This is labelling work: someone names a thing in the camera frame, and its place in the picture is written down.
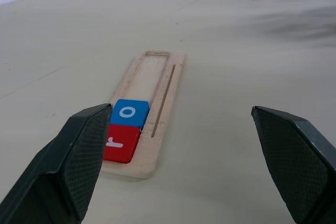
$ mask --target blue letter tile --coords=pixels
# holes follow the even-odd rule
[[[146,101],[124,100],[117,101],[113,108],[111,124],[135,126],[142,130],[149,112]]]

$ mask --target textured gripper pad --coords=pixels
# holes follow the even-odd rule
[[[70,201],[83,220],[100,172],[111,108],[92,116],[65,160],[61,173]]]
[[[327,188],[328,169],[290,122],[262,110],[253,116],[272,179],[294,221],[303,223]]]

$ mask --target white letter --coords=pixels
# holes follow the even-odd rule
[[[125,114],[124,111],[125,110],[130,110],[131,111],[131,114]],[[122,118],[131,118],[132,116],[135,115],[135,108],[133,107],[123,107],[120,112],[119,112],[119,115],[122,117]]]
[[[124,145],[124,144],[114,142],[112,137],[109,137],[107,141],[108,142],[106,143],[106,146],[109,146],[109,147],[121,148]]]

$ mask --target white table surface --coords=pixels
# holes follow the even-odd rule
[[[188,53],[151,179],[101,175],[83,223],[294,223],[253,105],[336,144],[335,0],[21,0],[0,6],[0,199],[72,114],[108,102],[131,60]]]

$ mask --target red letter tile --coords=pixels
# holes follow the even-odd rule
[[[140,134],[138,127],[110,124],[104,160],[131,162]]]

